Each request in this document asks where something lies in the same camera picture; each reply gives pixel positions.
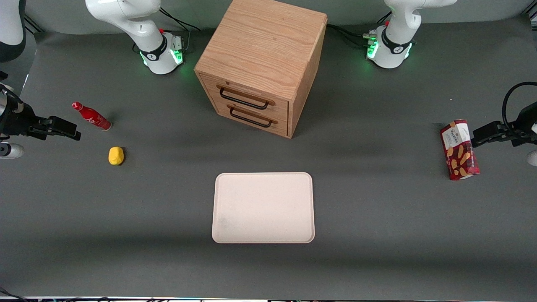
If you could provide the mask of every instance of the coca-cola bottle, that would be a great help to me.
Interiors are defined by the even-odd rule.
[[[82,115],[85,120],[103,129],[103,131],[107,131],[110,129],[110,127],[112,127],[112,123],[107,121],[99,112],[95,111],[94,109],[83,106],[79,102],[74,102],[72,107],[80,112],[80,115]]]

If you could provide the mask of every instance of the drawer handle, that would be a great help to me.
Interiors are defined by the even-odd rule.
[[[256,105],[256,104],[250,104],[250,103],[245,102],[243,100],[240,100],[238,98],[227,96],[227,95],[224,94],[224,87],[220,88],[220,96],[225,98],[225,99],[228,99],[230,101],[233,101],[235,103],[243,104],[243,105],[246,105],[246,106],[249,106],[249,107],[252,107],[252,108],[255,108],[255,109],[259,109],[259,110],[265,110],[265,109],[267,109],[267,106],[269,105],[268,102],[265,102],[264,106],[259,106],[259,105]]]
[[[230,114],[232,117],[234,117],[234,118],[242,119],[243,121],[247,121],[247,122],[249,122],[249,123],[252,123],[252,124],[254,124],[254,125],[257,125],[257,126],[259,126],[259,127],[263,127],[263,128],[269,128],[270,125],[272,125],[272,120],[269,120],[269,121],[268,121],[268,124],[261,124],[261,123],[259,123],[259,122],[257,122],[257,121],[254,121],[254,120],[251,120],[251,119],[248,119],[248,118],[243,118],[243,117],[241,117],[241,116],[238,116],[238,115],[236,115],[236,114],[233,113],[233,110],[234,110],[234,109],[235,109],[235,108],[233,108],[233,107],[230,107],[230,108],[229,108],[229,114]]]

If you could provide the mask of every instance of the yellow object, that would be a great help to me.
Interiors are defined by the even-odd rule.
[[[108,153],[108,161],[114,166],[118,166],[125,160],[125,155],[121,147],[112,147]]]

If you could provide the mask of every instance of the wooden box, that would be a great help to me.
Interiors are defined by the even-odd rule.
[[[216,112],[291,138],[317,74],[326,14],[233,0],[194,71]]]

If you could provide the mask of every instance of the white tray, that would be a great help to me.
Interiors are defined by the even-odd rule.
[[[310,243],[314,237],[308,173],[223,173],[216,178],[214,241]]]

